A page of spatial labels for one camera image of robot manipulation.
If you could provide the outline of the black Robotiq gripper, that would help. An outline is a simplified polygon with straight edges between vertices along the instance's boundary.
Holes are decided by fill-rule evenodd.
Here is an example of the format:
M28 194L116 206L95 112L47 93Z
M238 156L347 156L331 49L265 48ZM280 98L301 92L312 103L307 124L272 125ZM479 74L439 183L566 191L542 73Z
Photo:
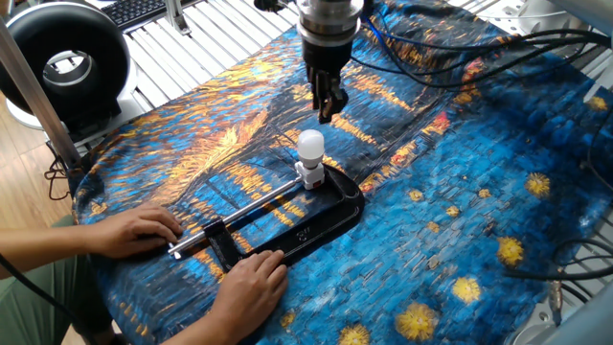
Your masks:
M318 110L320 124L330 123L334 114L347 105L349 96L341 87L339 75L349 62L352 42L340 46L325 47L302 40L303 59L312 93L312 108Z

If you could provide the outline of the person's right hand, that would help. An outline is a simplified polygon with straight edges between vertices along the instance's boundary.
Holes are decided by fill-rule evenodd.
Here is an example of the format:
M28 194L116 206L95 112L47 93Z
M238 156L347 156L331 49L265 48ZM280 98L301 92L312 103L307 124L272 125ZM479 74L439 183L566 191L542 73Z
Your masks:
M258 328L276 308L287 286L281 250L239 261L222 281L210 315L236 339Z

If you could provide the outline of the person's left hand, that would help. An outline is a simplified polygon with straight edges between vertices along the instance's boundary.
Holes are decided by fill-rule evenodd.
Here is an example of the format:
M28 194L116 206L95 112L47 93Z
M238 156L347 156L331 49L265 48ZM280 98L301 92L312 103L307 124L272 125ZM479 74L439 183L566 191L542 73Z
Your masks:
M97 223L84 225L83 246L88 254L121 259L177 243L181 221L166 208L146 203Z

